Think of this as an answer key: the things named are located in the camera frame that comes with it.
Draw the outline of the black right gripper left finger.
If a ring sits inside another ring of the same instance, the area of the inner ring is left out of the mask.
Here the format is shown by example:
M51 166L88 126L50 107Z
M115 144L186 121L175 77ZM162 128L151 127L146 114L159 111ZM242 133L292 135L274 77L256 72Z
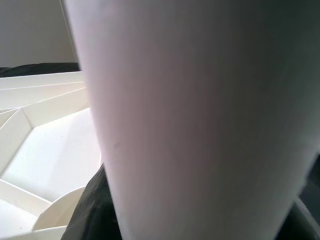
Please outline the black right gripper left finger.
M85 186L65 229L63 239L122 239L103 165Z

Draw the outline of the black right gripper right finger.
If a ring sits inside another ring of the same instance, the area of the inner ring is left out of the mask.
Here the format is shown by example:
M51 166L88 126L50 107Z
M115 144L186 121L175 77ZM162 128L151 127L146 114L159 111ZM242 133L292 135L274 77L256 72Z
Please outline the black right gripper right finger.
M320 225L306 205L297 198L292 205L282 227L278 232L279 240L319 240Z

